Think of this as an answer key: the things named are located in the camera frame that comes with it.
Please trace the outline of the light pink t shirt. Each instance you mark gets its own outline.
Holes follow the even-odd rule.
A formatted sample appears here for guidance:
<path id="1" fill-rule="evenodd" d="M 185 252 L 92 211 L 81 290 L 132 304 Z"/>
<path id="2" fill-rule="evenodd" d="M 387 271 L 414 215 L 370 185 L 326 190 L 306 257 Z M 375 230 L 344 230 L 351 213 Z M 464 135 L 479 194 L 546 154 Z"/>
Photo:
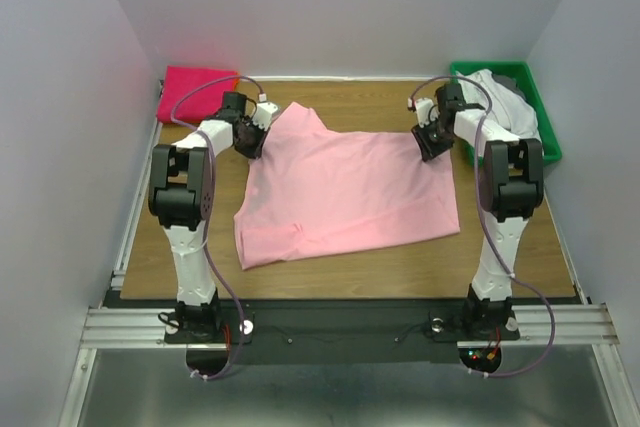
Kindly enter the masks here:
<path id="1" fill-rule="evenodd" d="M 449 156 L 424 162 L 409 133 L 328 129 L 290 104 L 249 165 L 234 217 L 240 265 L 331 256 L 460 232 Z"/>

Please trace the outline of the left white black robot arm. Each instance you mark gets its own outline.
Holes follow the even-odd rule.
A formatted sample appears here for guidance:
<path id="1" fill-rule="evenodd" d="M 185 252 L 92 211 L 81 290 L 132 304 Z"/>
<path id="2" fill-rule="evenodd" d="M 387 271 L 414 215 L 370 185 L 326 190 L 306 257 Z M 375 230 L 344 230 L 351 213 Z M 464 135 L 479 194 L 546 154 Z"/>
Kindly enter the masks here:
<path id="1" fill-rule="evenodd" d="M 279 107 L 261 92 L 247 111 L 250 99 L 239 92 L 223 94 L 222 105 L 183 139 L 158 144 L 152 150 L 148 206 L 166 235 L 177 276 L 176 305 L 162 312 L 169 344 L 215 343 L 228 338 L 222 318 L 214 269 L 207 256 L 208 225 L 215 194 L 215 160 L 235 149 L 247 159 L 262 154 Z"/>

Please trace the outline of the grey garment in bin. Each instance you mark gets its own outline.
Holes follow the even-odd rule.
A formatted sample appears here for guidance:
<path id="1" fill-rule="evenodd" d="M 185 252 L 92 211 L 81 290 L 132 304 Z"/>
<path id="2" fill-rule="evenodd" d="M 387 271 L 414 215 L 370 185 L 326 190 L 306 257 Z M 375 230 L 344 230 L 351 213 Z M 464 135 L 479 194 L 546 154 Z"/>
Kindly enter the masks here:
<path id="1" fill-rule="evenodd" d="M 508 76 L 499 75 L 496 73 L 492 74 L 492 78 L 497 84 L 502 85 L 503 87 L 513 92 L 514 94 L 518 95 L 522 99 L 526 98 L 525 93 L 519 88 L 517 81 L 515 79 Z"/>

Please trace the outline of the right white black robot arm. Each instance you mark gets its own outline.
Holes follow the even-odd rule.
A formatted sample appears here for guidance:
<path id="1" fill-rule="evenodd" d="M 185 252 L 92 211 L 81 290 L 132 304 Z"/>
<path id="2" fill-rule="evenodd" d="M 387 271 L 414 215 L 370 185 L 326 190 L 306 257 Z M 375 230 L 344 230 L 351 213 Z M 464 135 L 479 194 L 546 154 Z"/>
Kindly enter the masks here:
<path id="1" fill-rule="evenodd" d="M 485 106 L 467 102 L 463 82 L 451 77 L 437 88 L 434 101 L 415 94 L 407 101 L 416 114 L 412 134 L 423 161 L 448 152 L 457 139 L 474 145 L 474 191 L 483 245 L 451 332 L 469 340 L 504 332 L 515 337 L 515 261 L 522 234 L 544 198 L 542 143 L 521 138 L 491 120 L 492 101 L 485 88 L 480 89 Z"/>

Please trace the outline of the green plastic bin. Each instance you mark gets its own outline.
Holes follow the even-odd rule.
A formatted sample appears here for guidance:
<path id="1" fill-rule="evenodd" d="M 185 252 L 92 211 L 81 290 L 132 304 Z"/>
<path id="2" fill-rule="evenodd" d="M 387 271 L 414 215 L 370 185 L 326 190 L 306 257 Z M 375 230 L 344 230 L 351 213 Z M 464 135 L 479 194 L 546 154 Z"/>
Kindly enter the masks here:
<path id="1" fill-rule="evenodd" d="M 550 166 L 559 162 L 562 159 L 562 151 L 528 64 L 525 61 L 515 60 L 457 60 L 449 66 L 449 72 L 454 75 L 457 75 L 457 72 L 468 75 L 482 69 L 489 69 L 493 73 L 508 76 L 517 81 L 519 88 L 526 95 L 526 101 L 534 108 L 537 115 L 544 164 Z"/>

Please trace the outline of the aluminium extrusion rail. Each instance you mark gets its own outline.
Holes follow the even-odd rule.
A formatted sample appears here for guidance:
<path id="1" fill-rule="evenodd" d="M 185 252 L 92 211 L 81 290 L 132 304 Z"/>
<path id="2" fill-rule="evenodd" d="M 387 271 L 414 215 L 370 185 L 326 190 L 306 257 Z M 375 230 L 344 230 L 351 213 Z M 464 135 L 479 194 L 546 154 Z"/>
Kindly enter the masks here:
<path id="1" fill-rule="evenodd" d="M 555 305 L 555 327 L 547 309 L 536 305 L 514 308 L 520 338 L 501 336 L 503 347 L 543 346 L 555 333 L 556 345 L 617 345 L 619 338 L 607 307 L 600 305 Z M 84 349 L 162 348 L 164 326 L 157 309 L 91 309 L 86 315 L 80 346 Z"/>

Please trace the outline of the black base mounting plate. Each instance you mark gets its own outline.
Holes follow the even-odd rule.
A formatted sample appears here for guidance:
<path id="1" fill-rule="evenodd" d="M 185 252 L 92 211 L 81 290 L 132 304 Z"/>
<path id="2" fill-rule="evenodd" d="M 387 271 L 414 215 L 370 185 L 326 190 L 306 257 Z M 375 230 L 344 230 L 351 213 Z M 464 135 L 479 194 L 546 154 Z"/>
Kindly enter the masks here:
<path id="1" fill-rule="evenodd" d="M 249 365 L 463 362 L 496 370 L 501 346 L 520 337 L 510 303 L 475 308 L 462 299 L 229 300 L 158 316 L 168 345 L 191 367 L 239 350 Z"/>

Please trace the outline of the white crumpled t shirt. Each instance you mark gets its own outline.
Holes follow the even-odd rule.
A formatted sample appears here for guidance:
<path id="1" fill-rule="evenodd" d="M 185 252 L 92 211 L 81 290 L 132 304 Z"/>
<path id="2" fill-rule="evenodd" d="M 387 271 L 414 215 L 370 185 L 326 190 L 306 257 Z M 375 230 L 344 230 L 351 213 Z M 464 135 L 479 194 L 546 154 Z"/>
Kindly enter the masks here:
<path id="1" fill-rule="evenodd" d="M 468 75 L 457 75 L 481 85 L 490 95 L 492 110 L 489 118 L 501 127 L 521 138 L 541 139 L 538 120 L 534 108 L 518 95 L 497 84 L 492 78 L 493 72 L 482 69 Z"/>

